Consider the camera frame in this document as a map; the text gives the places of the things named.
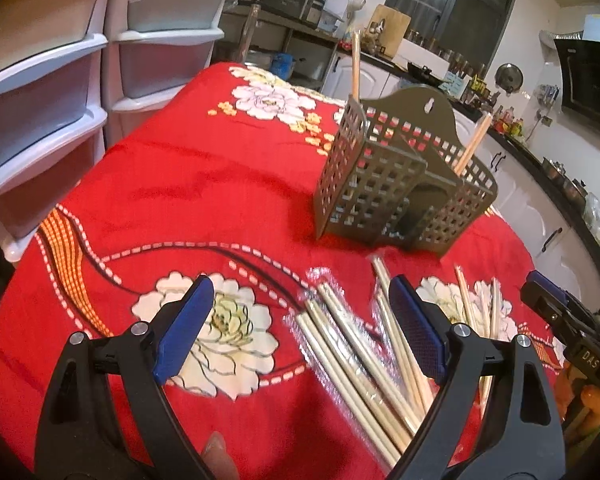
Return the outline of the right hand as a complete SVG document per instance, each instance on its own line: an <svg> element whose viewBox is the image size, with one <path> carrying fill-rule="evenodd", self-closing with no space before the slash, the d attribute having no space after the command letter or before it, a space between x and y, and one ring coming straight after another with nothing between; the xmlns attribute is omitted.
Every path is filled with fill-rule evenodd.
<svg viewBox="0 0 600 480"><path fill-rule="evenodd" d="M555 399L567 440L578 440L600 428L600 388L564 362L555 382Z"/></svg>

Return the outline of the left hand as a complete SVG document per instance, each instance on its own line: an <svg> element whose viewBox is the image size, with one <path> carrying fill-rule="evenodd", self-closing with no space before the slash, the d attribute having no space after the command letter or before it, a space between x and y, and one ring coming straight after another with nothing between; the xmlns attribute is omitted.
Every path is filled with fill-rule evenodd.
<svg viewBox="0 0 600 480"><path fill-rule="evenodd" d="M201 454L207 467L216 480L238 480L238 469L227 452L222 434L214 432L208 439Z"/></svg>

